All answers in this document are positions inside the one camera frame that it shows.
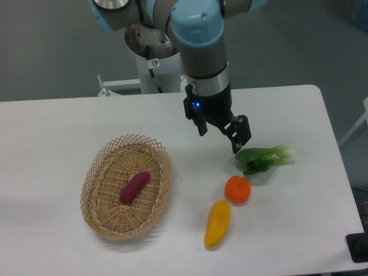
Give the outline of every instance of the black cable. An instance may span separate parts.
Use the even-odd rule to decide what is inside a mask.
[[[351,190],[364,191],[366,194],[368,194],[368,191],[360,189],[360,188],[351,188]]]
[[[146,57],[145,59],[146,60],[149,60],[150,59],[150,46],[146,45],[145,46],[145,51],[146,51]],[[156,83],[156,86],[157,86],[157,91],[159,92],[159,94],[163,94],[163,90],[155,76],[155,73],[154,73],[154,70],[153,69],[148,69],[149,70],[149,74],[151,75],[151,78],[154,79],[155,83]]]

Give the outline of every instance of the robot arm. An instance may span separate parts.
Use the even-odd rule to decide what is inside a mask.
[[[210,123],[237,153],[251,138],[248,118],[231,112],[231,88],[224,44],[224,18],[247,12],[265,0],[94,0],[114,30],[141,23],[166,34],[181,53],[187,75],[185,114],[203,136]]]

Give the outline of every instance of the gray floor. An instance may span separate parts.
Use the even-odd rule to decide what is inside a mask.
[[[228,20],[232,87],[314,84],[340,139],[368,97],[368,33],[348,2],[269,0]],[[103,34],[86,0],[0,0],[0,58],[0,101],[94,97],[97,74],[137,78],[124,32]],[[351,185],[368,189],[368,131],[342,156]]]

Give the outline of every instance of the green vegetable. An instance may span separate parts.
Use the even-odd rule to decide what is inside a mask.
[[[296,150],[294,145],[281,144],[273,148],[243,148],[235,159],[246,167],[244,174],[251,175],[268,171],[276,165],[294,160]]]

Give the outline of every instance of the yellow pepper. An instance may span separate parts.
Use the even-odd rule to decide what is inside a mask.
[[[213,204],[207,220],[205,235],[207,249],[217,246],[225,235],[230,222],[230,213],[230,205],[226,201],[219,200]]]

